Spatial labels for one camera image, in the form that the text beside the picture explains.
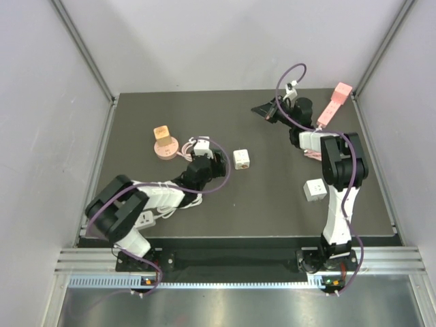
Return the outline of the white tiger cube plug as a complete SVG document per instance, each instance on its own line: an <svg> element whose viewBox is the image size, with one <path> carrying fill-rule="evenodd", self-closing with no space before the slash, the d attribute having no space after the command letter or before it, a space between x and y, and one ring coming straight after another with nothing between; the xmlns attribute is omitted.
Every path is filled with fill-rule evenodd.
<svg viewBox="0 0 436 327"><path fill-rule="evenodd" d="M251 160L247 149L238 149L233 151L233 162L235 170L244 170L249 168Z"/></svg>

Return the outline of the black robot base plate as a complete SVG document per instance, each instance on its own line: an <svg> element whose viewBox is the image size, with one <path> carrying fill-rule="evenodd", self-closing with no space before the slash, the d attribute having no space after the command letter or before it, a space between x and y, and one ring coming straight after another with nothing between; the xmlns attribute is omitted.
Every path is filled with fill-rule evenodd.
<svg viewBox="0 0 436 327"><path fill-rule="evenodd" d="M358 266L351 252L324 257L318 237L152 238L141 260L117 256L116 271L163 272L166 283L268 283L306 281L309 273L343 276Z"/></svg>

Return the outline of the pink cube adapter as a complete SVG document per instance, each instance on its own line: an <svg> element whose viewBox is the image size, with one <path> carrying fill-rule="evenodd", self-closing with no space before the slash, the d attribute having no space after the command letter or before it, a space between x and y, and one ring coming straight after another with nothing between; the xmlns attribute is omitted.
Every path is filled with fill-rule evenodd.
<svg viewBox="0 0 436 327"><path fill-rule="evenodd" d="M335 102L337 104L343 105L347 98L349 97L350 93L352 92L353 87L345 84L343 82L340 82L333 91L333 94L331 96L331 101Z"/></svg>

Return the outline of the orange cube adapter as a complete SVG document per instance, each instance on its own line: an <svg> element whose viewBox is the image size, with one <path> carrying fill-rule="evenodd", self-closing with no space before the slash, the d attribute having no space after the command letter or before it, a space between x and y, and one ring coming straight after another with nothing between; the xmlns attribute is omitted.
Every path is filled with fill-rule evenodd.
<svg viewBox="0 0 436 327"><path fill-rule="evenodd" d="M172 136L167 125L156 127L153 130L153 134L158 146L168 146L172 143Z"/></svg>

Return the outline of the white power strip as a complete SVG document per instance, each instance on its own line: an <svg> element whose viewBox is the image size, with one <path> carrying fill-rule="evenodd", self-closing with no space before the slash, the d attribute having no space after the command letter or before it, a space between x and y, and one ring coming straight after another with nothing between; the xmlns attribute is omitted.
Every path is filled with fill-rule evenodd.
<svg viewBox="0 0 436 327"><path fill-rule="evenodd" d="M134 227L137 230L151 228L156 225L155 216L152 211L144 211L140 214L135 222Z"/></svg>

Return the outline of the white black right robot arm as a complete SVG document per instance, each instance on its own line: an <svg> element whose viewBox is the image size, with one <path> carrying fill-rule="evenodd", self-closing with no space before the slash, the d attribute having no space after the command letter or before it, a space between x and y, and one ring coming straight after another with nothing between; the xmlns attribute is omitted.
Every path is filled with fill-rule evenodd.
<svg viewBox="0 0 436 327"><path fill-rule="evenodd" d="M369 175L359 135L325 130L339 106L330 102L316 121L312 119L313 103L306 97L292 102L279 96L251 109L269 123L287 125L296 148L321 155L322 176L328 185L328 217L317 250L302 252L300 267L311 274L323 268L332 270L352 258L354 202Z"/></svg>

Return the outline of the pink round socket base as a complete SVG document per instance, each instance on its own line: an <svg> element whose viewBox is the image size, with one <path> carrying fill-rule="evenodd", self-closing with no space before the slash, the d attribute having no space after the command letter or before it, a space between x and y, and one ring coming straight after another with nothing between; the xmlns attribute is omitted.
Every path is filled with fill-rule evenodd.
<svg viewBox="0 0 436 327"><path fill-rule="evenodd" d="M158 158L162 160L171 160L178 155L179 143L178 140L172 136L171 143L161 146L158 144L158 141L156 141L153 149Z"/></svg>

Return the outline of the pink power strip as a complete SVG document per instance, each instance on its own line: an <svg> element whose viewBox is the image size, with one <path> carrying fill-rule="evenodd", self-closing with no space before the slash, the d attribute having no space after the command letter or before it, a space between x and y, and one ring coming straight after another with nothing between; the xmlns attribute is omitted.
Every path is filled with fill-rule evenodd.
<svg viewBox="0 0 436 327"><path fill-rule="evenodd" d="M330 103L325 107L324 111L318 117L317 126L319 128L325 128L329 122L331 122L340 107L341 104L339 102L330 101Z"/></svg>

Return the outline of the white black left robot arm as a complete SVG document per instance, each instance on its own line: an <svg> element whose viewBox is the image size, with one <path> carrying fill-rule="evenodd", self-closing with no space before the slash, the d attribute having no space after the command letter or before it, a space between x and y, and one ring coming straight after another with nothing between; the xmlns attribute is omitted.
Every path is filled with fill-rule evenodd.
<svg viewBox="0 0 436 327"><path fill-rule="evenodd" d="M178 177L166 182L141 183L124 174L116 176L84 210L89 226L113 246L131 257L140 270L154 263L153 247L139 232L138 222L169 218L178 209L201 204L206 184L215 178L228 180L228 156L213 149L210 154L193 154Z"/></svg>

